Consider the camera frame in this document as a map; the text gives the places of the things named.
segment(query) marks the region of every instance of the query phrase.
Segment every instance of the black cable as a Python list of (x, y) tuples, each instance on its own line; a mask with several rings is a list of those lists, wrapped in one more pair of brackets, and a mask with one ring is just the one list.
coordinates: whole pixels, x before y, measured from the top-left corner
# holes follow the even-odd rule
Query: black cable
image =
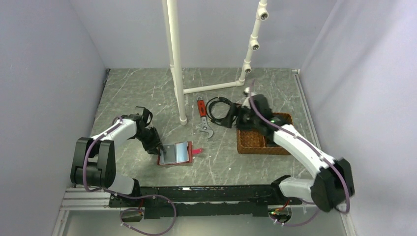
[[(211, 111), (212, 111), (212, 109), (213, 109), (213, 107), (217, 104), (217, 103), (219, 103), (219, 102), (221, 102), (221, 103), (224, 103), (224, 104), (227, 104), (227, 105), (229, 105), (229, 107), (230, 107), (230, 109), (229, 109), (229, 112), (228, 112), (228, 114), (225, 116), (225, 117), (223, 117), (223, 118), (216, 118), (216, 117), (214, 117), (213, 116), (213, 114), (211, 113)], [(228, 127), (228, 128), (231, 128), (231, 124), (233, 123), (233, 122), (235, 122), (235, 120), (236, 120), (236, 118), (237, 118), (237, 115), (235, 114), (236, 112), (235, 112), (235, 110), (236, 110), (236, 107), (237, 107), (238, 105), (236, 104), (236, 103), (234, 103), (234, 102), (232, 102), (232, 101), (230, 101), (229, 99), (227, 99), (227, 98), (225, 98), (225, 97), (214, 97), (214, 98), (212, 98), (212, 99), (210, 99), (209, 101), (208, 101), (208, 103), (206, 104), (206, 111), (207, 111), (207, 116), (208, 116), (208, 118), (210, 119), (210, 121), (211, 122), (213, 122), (213, 123), (215, 123), (215, 124), (217, 124), (217, 125), (220, 125), (220, 126), (225, 126), (225, 127)]]

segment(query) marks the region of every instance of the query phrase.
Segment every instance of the table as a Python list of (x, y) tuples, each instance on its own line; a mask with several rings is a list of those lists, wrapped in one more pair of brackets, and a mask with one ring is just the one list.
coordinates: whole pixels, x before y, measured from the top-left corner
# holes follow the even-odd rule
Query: table
[[(183, 69), (184, 88), (214, 85), (237, 80), (240, 68)], [(92, 135), (108, 128), (114, 117), (135, 112), (135, 106), (150, 109), (152, 124), (162, 143), (193, 141), (203, 148), (192, 164), (158, 166), (157, 157), (147, 154), (141, 142), (129, 140), (116, 150), (117, 171), (136, 178), (141, 186), (269, 184), (283, 175), (311, 178), (292, 156), (239, 154), (236, 129), (209, 123), (214, 136), (199, 132), (201, 120), (197, 97), (205, 102), (223, 96), (243, 101), (243, 90), (256, 79), (254, 91), (264, 94), (274, 112), (290, 113), (295, 128), (314, 143), (294, 74), (289, 68), (254, 68), (242, 87), (223, 88), (185, 95), (187, 125), (180, 125), (174, 83), (168, 68), (111, 69), (97, 109)], [(217, 104), (213, 114), (223, 117), (228, 106)]]

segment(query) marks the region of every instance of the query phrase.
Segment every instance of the adjustable wrench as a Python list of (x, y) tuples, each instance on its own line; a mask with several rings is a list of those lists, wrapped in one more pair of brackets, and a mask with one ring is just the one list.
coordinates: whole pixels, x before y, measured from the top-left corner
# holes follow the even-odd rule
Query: adjustable wrench
[(197, 97), (197, 106), (198, 106), (198, 111), (200, 113), (201, 123), (202, 123), (200, 132), (208, 133), (208, 138), (211, 138), (214, 132), (210, 128), (209, 123), (207, 123), (206, 106), (204, 105), (204, 101), (202, 97)]

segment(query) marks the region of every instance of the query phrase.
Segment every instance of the wall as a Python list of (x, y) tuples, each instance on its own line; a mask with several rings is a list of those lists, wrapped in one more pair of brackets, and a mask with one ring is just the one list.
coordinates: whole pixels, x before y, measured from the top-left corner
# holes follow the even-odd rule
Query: wall
[(68, 0), (2, 1), (0, 229), (51, 235), (105, 67)]
[[(162, 1), (71, 0), (108, 68), (168, 67)], [(258, 0), (178, 0), (183, 67), (241, 67)], [(252, 67), (300, 68), (336, 0), (269, 1)]]
[(301, 68), (323, 149), (352, 165), (358, 235), (417, 232), (416, 16), (416, 1), (338, 1)]

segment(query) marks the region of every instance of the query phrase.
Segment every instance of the woven basket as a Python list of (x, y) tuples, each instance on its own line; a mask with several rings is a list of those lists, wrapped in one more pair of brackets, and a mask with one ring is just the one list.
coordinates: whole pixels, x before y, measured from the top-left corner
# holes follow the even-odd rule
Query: woven basket
[[(288, 113), (274, 113), (274, 115), (281, 115), (288, 123), (293, 124), (293, 119)], [(238, 130), (237, 138), (240, 154), (290, 155), (283, 147), (267, 147), (266, 138), (255, 130)]]

